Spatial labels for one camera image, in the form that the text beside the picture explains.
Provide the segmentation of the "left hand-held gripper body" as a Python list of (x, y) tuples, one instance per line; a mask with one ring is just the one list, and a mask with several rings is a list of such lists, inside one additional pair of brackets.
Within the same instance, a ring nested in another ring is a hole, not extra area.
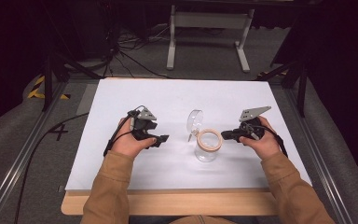
[(156, 129), (156, 120), (157, 118), (148, 108), (145, 107), (142, 111), (138, 111), (131, 124), (132, 135), (137, 140), (144, 140), (152, 137), (152, 134), (149, 134), (148, 131)]

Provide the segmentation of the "black metal stand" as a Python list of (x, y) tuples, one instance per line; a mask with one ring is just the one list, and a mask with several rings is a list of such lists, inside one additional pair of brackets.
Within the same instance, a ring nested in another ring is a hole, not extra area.
[(267, 81), (277, 75), (286, 72), (281, 85), (284, 89), (292, 89), (296, 83), (298, 83), (296, 107), (302, 118), (305, 117), (304, 104), (305, 93), (307, 87), (308, 70), (306, 65), (302, 61), (294, 61), (288, 64), (279, 66), (269, 72), (262, 72), (255, 81)]
[(46, 112), (50, 106), (52, 105), (54, 96), (53, 96), (53, 76), (58, 79), (60, 84), (66, 83), (70, 76), (68, 74), (67, 69), (65, 68), (65, 64), (71, 65), (75, 70), (80, 73), (85, 74), (87, 77), (91, 79), (103, 79), (103, 77), (95, 74), (85, 66), (80, 63), (70, 59), (68, 56), (58, 52), (52, 51), (46, 60), (45, 63), (45, 71), (43, 73), (45, 77), (45, 100), (44, 107), (42, 109), (43, 112)]

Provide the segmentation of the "grey metal rail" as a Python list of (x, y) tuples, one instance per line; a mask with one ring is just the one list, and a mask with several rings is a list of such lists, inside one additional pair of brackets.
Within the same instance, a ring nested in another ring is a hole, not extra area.
[(26, 99), (0, 118), (0, 212), (66, 86), (65, 82), (56, 84), (50, 105), (45, 105), (41, 99)]
[(295, 94), (290, 90), (284, 91), (286, 98), (296, 114), (296, 120), (299, 123), (303, 134), (305, 135), (306, 141), (310, 147), (310, 157), (318, 173), (319, 179), (324, 187), (324, 191), (328, 197), (330, 204), (334, 210), (338, 224), (353, 224), (351, 216), (344, 202), (342, 201), (341, 195), (337, 189), (336, 182), (332, 177), (326, 162), (318, 148), (316, 141), (310, 131), (310, 127), (306, 120), (302, 118), (298, 112), (296, 105)]

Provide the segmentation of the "white metal table frame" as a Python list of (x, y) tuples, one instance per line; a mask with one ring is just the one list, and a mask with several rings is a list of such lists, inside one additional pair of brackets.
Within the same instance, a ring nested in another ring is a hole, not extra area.
[(175, 5), (171, 6), (170, 15), (170, 44), (166, 68), (173, 70), (175, 60), (175, 29), (176, 28), (213, 28), (213, 29), (238, 29), (241, 30), (241, 39), (234, 43), (241, 69), (244, 73), (250, 72), (244, 45), (251, 28), (255, 11), (249, 9), (245, 14), (208, 13), (208, 12), (183, 12), (178, 11)]

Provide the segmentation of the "person's left hand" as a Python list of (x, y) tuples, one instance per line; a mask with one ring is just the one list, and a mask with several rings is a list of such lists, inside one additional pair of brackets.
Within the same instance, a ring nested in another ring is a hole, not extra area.
[(135, 158), (143, 149), (154, 145), (157, 139), (154, 137), (144, 140), (136, 140), (130, 133), (131, 121), (122, 118), (119, 122), (121, 128), (117, 133), (117, 141), (112, 145), (109, 153), (119, 153)]

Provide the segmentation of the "glass jar with hinged lid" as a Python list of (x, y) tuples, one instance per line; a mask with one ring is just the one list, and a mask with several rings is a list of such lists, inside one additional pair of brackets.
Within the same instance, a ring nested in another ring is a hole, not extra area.
[(223, 144), (221, 133), (214, 129), (202, 129), (203, 112), (192, 110), (187, 118), (186, 128), (189, 132), (187, 141), (196, 140), (194, 154), (199, 161), (211, 162), (217, 157), (217, 153)]

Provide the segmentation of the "person's right hand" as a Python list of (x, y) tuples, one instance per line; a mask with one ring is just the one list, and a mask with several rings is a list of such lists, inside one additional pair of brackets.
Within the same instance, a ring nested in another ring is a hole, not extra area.
[(281, 149), (274, 136), (276, 132), (269, 125), (268, 120), (262, 116), (259, 116), (259, 119), (261, 124), (267, 127), (269, 131), (265, 131), (264, 136), (259, 140), (254, 140), (242, 136), (240, 138), (240, 142), (245, 146), (251, 147), (261, 160), (265, 160), (272, 155), (279, 153)]

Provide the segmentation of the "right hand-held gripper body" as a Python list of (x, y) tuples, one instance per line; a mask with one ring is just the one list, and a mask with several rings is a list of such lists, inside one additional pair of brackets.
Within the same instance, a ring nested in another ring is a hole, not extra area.
[(244, 131), (244, 135), (254, 140), (259, 140), (264, 135), (264, 129), (258, 118), (261, 114), (270, 110), (270, 106), (262, 106), (257, 108), (244, 109), (241, 112), (239, 122), (240, 130)]

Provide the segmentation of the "white table sheet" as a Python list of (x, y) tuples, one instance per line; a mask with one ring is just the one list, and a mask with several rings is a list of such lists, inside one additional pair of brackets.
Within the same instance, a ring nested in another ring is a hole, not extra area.
[(89, 190), (103, 161), (108, 140), (120, 119), (136, 107), (147, 107), (157, 119), (155, 135), (167, 135), (159, 147), (135, 159), (131, 189), (238, 189), (268, 184), (254, 151), (234, 140), (224, 142), (211, 162), (199, 161), (196, 141), (186, 128), (194, 109), (203, 113), (202, 128), (218, 132), (239, 126), (245, 109), (264, 106), (264, 118), (282, 138), (289, 160), (303, 180), (310, 177), (266, 82), (179, 79), (104, 79), (100, 81), (66, 184)]

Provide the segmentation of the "yellow and black floor tape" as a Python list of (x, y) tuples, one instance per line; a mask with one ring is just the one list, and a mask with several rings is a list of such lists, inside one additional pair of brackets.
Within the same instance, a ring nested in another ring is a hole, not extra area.
[[(39, 98), (45, 99), (45, 94), (39, 92), (40, 87), (42, 86), (43, 82), (45, 81), (45, 76), (41, 75), (36, 80), (34, 86), (32, 87), (31, 91), (29, 92), (27, 98)], [(60, 99), (69, 100), (71, 98), (71, 94), (62, 94)]]

